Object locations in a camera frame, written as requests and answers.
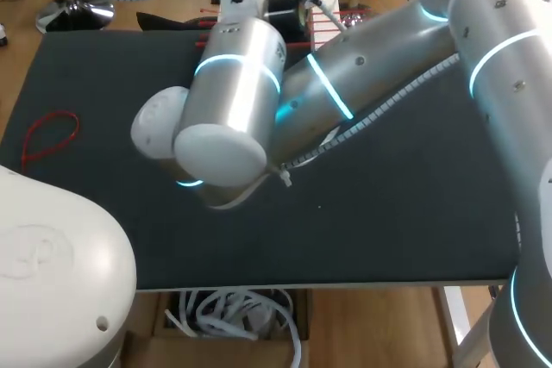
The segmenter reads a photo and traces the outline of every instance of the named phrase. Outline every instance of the wooden floor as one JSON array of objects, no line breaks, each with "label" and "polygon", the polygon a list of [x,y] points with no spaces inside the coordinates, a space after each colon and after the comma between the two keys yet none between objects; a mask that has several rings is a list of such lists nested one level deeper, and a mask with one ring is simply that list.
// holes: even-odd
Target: wooden floor
[{"label": "wooden floor", "polygon": [[[27,69],[40,44],[35,16],[49,0],[0,3],[0,22],[9,46],[0,49],[0,137],[22,87]],[[384,12],[405,0],[362,0]],[[109,30],[138,30],[136,11],[175,20],[200,16],[210,0],[148,0],[119,3]],[[468,314],[474,323],[490,302],[486,288],[466,288]],[[448,366],[438,308],[430,288],[386,290],[317,290],[314,292],[309,358],[304,366],[336,368],[443,368]],[[180,366],[285,366],[291,344],[205,344],[153,340],[132,365],[147,368]],[[482,368],[491,368],[486,361]]]}]

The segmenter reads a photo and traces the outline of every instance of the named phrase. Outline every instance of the glowing light strip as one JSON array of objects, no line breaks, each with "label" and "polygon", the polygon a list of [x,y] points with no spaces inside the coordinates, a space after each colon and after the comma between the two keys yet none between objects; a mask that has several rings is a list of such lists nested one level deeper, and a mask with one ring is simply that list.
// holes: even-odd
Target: glowing light strip
[{"label": "glowing light strip", "polygon": [[540,32],[538,29],[532,29],[528,32],[523,32],[522,34],[517,34],[515,36],[512,36],[510,39],[505,40],[504,42],[499,43],[496,47],[491,49],[487,54],[481,58],[479,64],[477,64],[474,68],[474,71],[472,72],[472,76],[469,79],[469,93],[474,97],[474,85],[475,85],[475,79],[477,78],[477,75],[481,72],[481,68],[483,68],[483,65],[485,65],[490,58],[492,58],[494,55],[496,55],[498,52],[500,52],[505,47],[508,47],[512,43],[516,43],[517,41],[520,41],[525,38],[529,38],[531,36],[537,36]]},{"label": "glowing light strip", "polygon": [[310,63],[310,66],[312,66],[312,69],[314,70],[314,72],[316,73],[316,75],[318,75],[318,77],[320,78],[320,81],[322,82],[322,84],[324,85],[324,87],[326,88],[326,90],[328,91],[329,95],[332,97],[332,99],[336,102],[337,106],[339,107],[339,109],[342,111],[342,113],[349,119],[349,120],[352,120],[353,119],[353,113],[347,108],[347,105],[345,105],[345,103],[343,102],[343,100],[339,97],[339,94],[337,93],[337,91],[334,89],[334,87],[332,86],[332,84],[329,82],[329,79],[328,77],[326,77],[326,75],[324,75],[324,72],[322,72],[322,68],[320,68],[320,66],[318,65],[318,63],[315,61],[314,57],[312,56],[312,54],[309,54],[307,56],[307,60],[309,61]]},{"label": "glowing light strip", "polygon": [[546,357],[543,355],[542,352],[539,351],[539,349],[536,347],[535,343],[531,340],[529,335],[527,334],[527,331],[525,331],[524,325],[521,323],[521,319],[519,319],[518,314],[518,308],[516,306],[516,299],[514,298],[514,284],[516,283],[516,272],[518,269],[514,271],[513,276],[511,277],[511,286],[510,286],[510,298],[511,298],[511,308],[514,311],[514,318],[516,318],[517,326],[519,327],[519,330],[521,331],[521,334],[524,336],[525,341],[529,344],[533,352],[537,355],[537,357],[548,367],[552,368],[552,363],[546,359]]},{"label": "glowing light strip", "polygon": [[201,185],[203,183],[204,182],[201,181],[201,180],[194,181],[194,182],[191,182],[191,183],[186,183],[184,181],[177,181],[176,182],[176,184],[181,185],[182,187],[196,187],[196,186]]},{"label": "glowing light strip", "polygon": [[447,19],[446,17],[440,17],[440,16],[432,15],[430,12],[428,12],[424,8],[422,8],[422,12],[423,12],[424,15],[428,16],[429,19],[431,19],[432,21],[436,21],[436,22],[448,22],[449,21],[449,19]]},{"label": "glowing light strip", "polygon": [[264,65],[259,65],[259,63],[254,62],[251,59],[248,59],[247,57],[241,56],[241,55],[224,54],[224,55],[211,56],[210,58],[204,60],[201,64],[198,65],[198,68],[196,69],[194,76],[198,75],[199,71],[201,71],[201,68],[203,68],[204,66],[212,62],[217,62],[218,60],[237,60],[242,64],[248,64],[248,65],[259,67],[260,70],[263,73],[265,73],[274,82],[274,86],[276,86],[276,90],[278,91],[278,93],[280,92],[279,81],[276,78],[276,75],[274,75],[274,73],[270,69],[268,69]]}]

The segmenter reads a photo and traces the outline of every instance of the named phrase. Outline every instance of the table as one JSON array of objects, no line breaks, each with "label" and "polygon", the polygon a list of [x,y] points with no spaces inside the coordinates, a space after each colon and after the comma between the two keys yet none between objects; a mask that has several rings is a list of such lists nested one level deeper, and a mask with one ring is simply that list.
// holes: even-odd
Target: table
[{"label": "table", "polygon": [[[139,290],[487,284],[511,275],[513,201],[460,67],[292,172],[291,188],[271,177],[244,205],[221,212],[144,159],[129,134],[157,90],[190,85],[199,35],[46,35],[0,145],[0,163],[18,171],[33,121],[58,109],[79,116],[77,139],[30,163],[27,174],[91,199],[120,222]],[[291,53],[288,64],[305,53]],[[37,132],[31,151],[71,131],[54,122]]]}]

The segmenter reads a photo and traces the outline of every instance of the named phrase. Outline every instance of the robotic arm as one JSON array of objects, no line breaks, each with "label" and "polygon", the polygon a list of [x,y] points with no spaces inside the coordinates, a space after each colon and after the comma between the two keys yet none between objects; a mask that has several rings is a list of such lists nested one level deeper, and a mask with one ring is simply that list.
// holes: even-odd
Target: robotic arm
[{"label": "robotic arm", "polygon": [[[519,267],[492,311],[492,352],[501,367],[552,367],[551,0],[418,0],[347,30],[285,73],[285,44],[262,0],[255,4],[240,15],[227,10],[243,4],[223,3],[190,92],[156,107],[174,122],[161,128],[146,105],[132,130],[138,148],[210,206],[230,208],[264,175],[308,159],[336,126],[376,103],[371,116],[388,110],[394,91],[457,51],[509,174],[522,235]],[[171,137],[162,156],[146,145],[151,131]]]}]

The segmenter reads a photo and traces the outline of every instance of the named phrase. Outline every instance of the logo on robot base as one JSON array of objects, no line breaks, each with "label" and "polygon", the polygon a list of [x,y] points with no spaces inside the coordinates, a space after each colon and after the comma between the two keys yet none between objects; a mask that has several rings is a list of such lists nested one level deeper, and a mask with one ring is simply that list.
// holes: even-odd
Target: logo on robot base
[{"label": "logo on robot base", "polygon": [[72,265],[72,245],[56,228],[28,224],[0,230],[0,278],[58,278]]}]

